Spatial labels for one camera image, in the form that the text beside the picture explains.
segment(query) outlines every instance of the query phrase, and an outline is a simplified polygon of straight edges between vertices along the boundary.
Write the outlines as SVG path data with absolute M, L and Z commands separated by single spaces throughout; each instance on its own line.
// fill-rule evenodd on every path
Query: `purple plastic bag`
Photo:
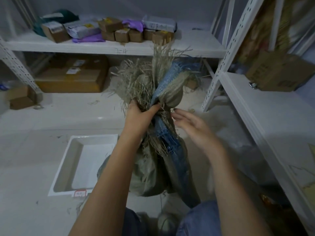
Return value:
M 72 41 L 74 43 L 82 43 L 82 42 L 105 42 L 105 40 L 102 38 L 102 34 L 96 34 L 96 35 L 90 35 L 86 36 L 82 39 L 75 39 L 73 38 Z
M 123 24 L 126 24 L 126 23 L 128 23 L 129 28 L 136 29 L 140 32 L 143 32 L 144 25 L 141 21 L 135 21 L 135 20 L 130 20 L 130 19 L 123 20 Z

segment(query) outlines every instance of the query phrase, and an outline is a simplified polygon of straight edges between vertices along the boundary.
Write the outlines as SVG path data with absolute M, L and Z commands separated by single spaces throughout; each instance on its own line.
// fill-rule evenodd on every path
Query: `right hand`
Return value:
M 182 128 L 210 160 L 225 151 L 220 140 L 201 118 L 181 109 L 175 109 L 171 116 L 175 126 Z

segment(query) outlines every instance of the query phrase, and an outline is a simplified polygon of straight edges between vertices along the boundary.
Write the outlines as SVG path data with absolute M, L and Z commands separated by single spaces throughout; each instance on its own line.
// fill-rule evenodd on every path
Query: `white tray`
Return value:
M 97 183 L 97 171 L 112 153 L 118 135 L 71 136 L 48 196 L 85 196 Z

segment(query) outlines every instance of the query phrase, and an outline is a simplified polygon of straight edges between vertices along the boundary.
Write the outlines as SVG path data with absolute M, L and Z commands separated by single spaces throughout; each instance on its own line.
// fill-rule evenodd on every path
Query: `left hand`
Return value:
M 160 104 L 153 105 L 148 111 L 141 112 L 137 102 L 132 100 L 126 114 L 123 133 L 129 136 L 139 138 L 147 131 L 153 116 L 161 108 Z

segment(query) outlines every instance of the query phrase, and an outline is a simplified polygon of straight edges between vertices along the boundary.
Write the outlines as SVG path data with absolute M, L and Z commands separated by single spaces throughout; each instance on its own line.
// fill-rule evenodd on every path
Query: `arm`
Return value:
M 136 151 L 160 105 L 141 113 L 132 101 L 125 127 L 69 236 L 121 235 Z
M 203 150 L 212 165 L 222 234 L 269 235 L 265 222 L 238 180 L 237 172 L 216 135 L 201 118 L 187 111 L 176 109 L 172 117 L 174 124 Z

